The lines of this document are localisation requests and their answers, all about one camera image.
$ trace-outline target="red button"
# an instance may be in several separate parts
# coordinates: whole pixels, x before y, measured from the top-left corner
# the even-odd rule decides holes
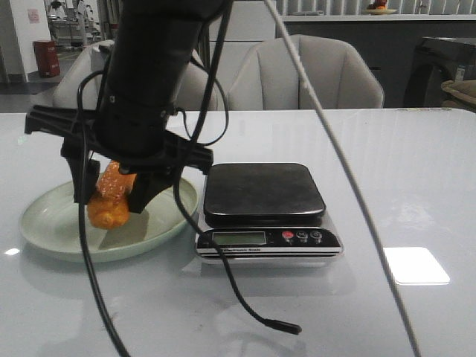
[[[294,233],[292,233],[291,231],[284,231],[281,235],[284,239],[291,239],[295,236]]]

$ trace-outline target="plate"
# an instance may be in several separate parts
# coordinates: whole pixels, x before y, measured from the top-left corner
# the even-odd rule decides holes
[[[365,9],[366,13],[370,15],[389,15],[391,13],[395,13],[395,9]]]
[[[73,202],[73,191],[70,181],[36,199],[23,213],[20,231],[43,253],[61,260],[82,262],[78,204]],[[195,187],[182,179],[180,192],[187,212],[193,214],[198,205]],[[93,227],[86,218],[91,258],[98,263],[142,254],[176,236],[186,224],[176,207],[173,189],[168,188],[149,202],[142,213],[131,213],[122,227],[107,231]]]

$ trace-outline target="table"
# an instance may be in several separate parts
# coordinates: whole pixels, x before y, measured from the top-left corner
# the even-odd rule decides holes
[[[399,286],[423,356],[476,350],[476,117],[459,109],[326,111],[385,247],[427,248],[444,285]],[[196,113],[190,113],[190,123]],[[22,211],[70,180],[61,138],[23,134],[0,115],[0,345],[5,356],[116,356],[80,263],[39,253],[19,233]],[[183,133],[181,118],[169,128]],[[209,113],[203,141],[220,132]],[[96,265],[109,311],[132,356],[412,356],[350,186],[312,111],[233,112],[215,162],[299,162],[311,171],[345,247],[322,268],[235,269],[264,317],[300,324],[287,335],[242,309],[221,268],[202,265],[193,232]],[[197,187],[203,178],[184,173]]]

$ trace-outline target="digital kitchen scale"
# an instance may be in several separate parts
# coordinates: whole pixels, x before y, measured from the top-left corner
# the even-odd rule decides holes
[[[217,164],[205,184],[199,226],[230,264],[328,263],[343,253],[326,205],[301,164]],[[220,264],[207,240],[197,254]]]

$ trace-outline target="gray upholstered chair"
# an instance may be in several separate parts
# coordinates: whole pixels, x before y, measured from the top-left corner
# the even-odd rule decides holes
[[[77,87],[88,74],[103,68],[106,56],[100,52],[99,46],[111,46],[114,42],[106,40],[97,42],[84,48],[83,52],[74,61],[68,73],[63,77],[53,93],[53,106],[60,108],[76,108]],[[194,51],[195,59],[202,63]],[[189,64],[181,84],[176,105],[185,110],[200,110],[203,92],[207,83],[207,75],[203,70]],[[99,93],[101,76],[94,78],[83,91],[83,106],[85,109],[94,109]],[[217,93],[213,90],[209,110],[216,110],[218,106]]]
[[[325,109],[381,108],[384,92],[350,44],[293,35],[311,84]],[[255,45],[228,92],[231,110],[311,109],[282,39]]]

